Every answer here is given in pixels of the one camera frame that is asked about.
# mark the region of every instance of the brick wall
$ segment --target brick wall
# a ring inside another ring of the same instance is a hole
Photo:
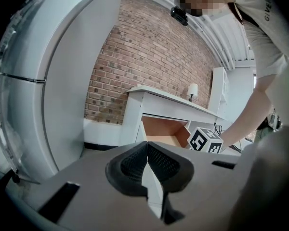
[[[144,84],[207,108],[212,69],[218,64],[203,40],[151,0],[122,0],[118,23],[105,41],[88,87],[87,119],[122,124],[126,90]]]

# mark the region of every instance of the white ceiling beam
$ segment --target white ceiling beam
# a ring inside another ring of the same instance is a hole
[[[256,67],[255,60],[235,61],[236,67]]]

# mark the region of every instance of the white cube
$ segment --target white cube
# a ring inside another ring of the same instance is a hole
[[[187,142],[192,150],[216,154],[223,145],[223,140],[208,128],[196,128]]]

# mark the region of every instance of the black slot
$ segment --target black slot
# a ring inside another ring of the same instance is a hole
[[[218,167],[224,167],[224,168],[227,168],[227,169],[234,169],[235,166],[236,166],[236,164],[223,162],[223,161],[214,161],[212,164],[216,165]]]
[[[56,223],[62,213],[78,191],[79,186],[73,183],[65,183],[63,187],[39,210],[39,214]]]

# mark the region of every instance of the person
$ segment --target person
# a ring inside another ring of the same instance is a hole
[[[267,117],[271,102],[265,91],[289,61],[289,25],[273,0],[176,0],[192,16],[227,5],[244,26],[255,55],[257,82],[237,120],[220,137],[226,148],[253,132]]]

